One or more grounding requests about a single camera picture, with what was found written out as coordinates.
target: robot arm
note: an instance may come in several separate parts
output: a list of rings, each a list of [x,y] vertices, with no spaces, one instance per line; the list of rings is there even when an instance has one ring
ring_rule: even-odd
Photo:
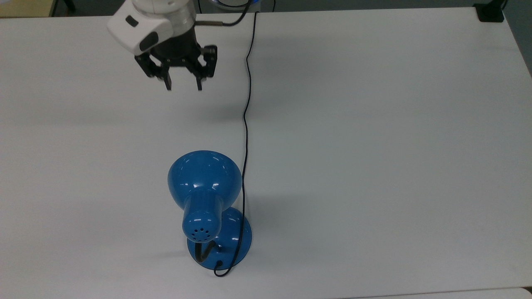
[[[202,81],[214,76],[218,48],[197,43],[195,19],[191,0],[126,0],[107,23],[107,29],[133,53],[146,75],[164,81],[167,90],[172,88],[170,67],[186,67],[196,77],[198,90],[202,90]],[[205,65],[198,61],[202,55]]]

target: blue desk lamp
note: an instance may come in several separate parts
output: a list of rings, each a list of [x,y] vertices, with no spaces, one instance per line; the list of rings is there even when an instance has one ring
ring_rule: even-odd
[[[185,211],[182,227],[188,251],[205,268],[228,269],[235,257],[242,213],[231,205],[241,186],[242,175],[238,166],[217,152],[188,153],[168,172],[170,193]],[[246,256],[250,246],[251,227],[244,219],[235,265]]]

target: black flexible neck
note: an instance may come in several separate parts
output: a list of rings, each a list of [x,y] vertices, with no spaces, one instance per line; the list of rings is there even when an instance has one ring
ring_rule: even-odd
[[[211,253],[211,250],[213,249],[213,247],[215,246],[216,246],[216,243],[214,241],[210,241],[207,244],[207,248],[205,248],[205,252],[202,253],[201,252],[202,243],[196,243],[196,245],[194,246],[194,255],[196,257],[196,261],[198,263],[203,263],[205,259],[207,259],[207,256],[209,256],[209,253]]]

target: white table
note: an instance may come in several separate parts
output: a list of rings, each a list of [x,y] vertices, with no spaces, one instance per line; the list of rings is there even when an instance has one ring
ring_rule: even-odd
[[[203,15],[233,20],[237,15]],[[243,161],[252,17],[215,77],[145,77],[108,18],[0,20],[6,298],[346,298],[532,284],[532,80],[473,8],[260,14],[247,215],[227,277],[186,250],[175,159]]]
[[[376,299],[532,299],[532,294],[522,288],[477,290],[436,294],[373,297]]]

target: lamp shade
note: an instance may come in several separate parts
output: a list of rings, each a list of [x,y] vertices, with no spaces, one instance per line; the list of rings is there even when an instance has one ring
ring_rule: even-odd
[[[242,186],[238,166],[213,151],[180,157],[168,173],[168,187],[185,211],[182,228],[194,243],[207,243],[220,233],[222,212],[235,202]]]

